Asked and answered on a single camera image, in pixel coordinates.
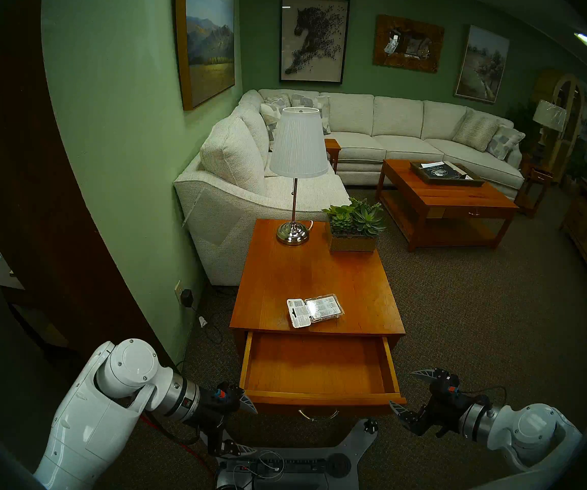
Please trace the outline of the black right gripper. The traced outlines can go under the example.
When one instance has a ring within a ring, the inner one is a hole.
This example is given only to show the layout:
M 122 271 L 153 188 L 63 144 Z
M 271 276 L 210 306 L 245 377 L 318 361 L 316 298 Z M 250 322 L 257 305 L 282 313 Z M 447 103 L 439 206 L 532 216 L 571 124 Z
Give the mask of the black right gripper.
M 439 426 L 437 438 L 448 432 L 459 433 L 459 420 L 470 407 L 470 399 L 460 392 L 460 379 L 449 375 L 442 368 L 421 369 L 410 376 L 429 384 L 431 397 L 418 412 L 411 411 L 398 402 L 389 406 L 403 427 L 417 436 L 423 436 L 430 427 Z

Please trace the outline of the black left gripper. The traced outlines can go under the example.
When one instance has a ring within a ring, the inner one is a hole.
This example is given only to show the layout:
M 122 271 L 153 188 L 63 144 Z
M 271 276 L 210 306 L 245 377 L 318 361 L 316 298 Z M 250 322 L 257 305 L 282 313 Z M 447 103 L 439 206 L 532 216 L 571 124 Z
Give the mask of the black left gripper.
M 238 444 L 234 440 L 223 440 L 229 416 L 239 409 L 258 414 L 241 387 L 222 382 L 215 391 L 199 388 L 199 401 L 192 420 L 207 437 L 208 454 L 215 457 L 249 457 L 257 453 L 250 446 Z

